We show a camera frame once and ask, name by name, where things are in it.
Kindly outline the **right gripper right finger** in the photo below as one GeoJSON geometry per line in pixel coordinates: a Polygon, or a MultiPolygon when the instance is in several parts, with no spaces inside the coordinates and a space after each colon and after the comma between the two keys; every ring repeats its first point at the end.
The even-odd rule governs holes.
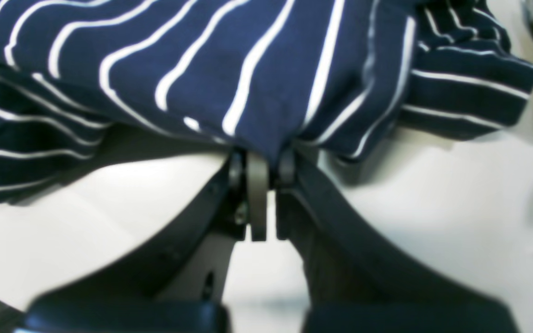
{"type": "Polygon", "coordinates": [[[294,150],[276,180],[277,236],[303,260],[311,307],[303,333],[517,333],[500,301],[397,248],[294,150]]]}

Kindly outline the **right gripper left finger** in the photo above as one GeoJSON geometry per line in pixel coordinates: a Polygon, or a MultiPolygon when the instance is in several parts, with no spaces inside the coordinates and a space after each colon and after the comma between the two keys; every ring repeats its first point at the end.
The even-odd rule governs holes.
{"type": "Polygon", "coordinates": [[[250,226],[267,238],[268,162],[235,150],[150,240],[32,302],[19,333],[230,333],[231,253],[250,226]]]}

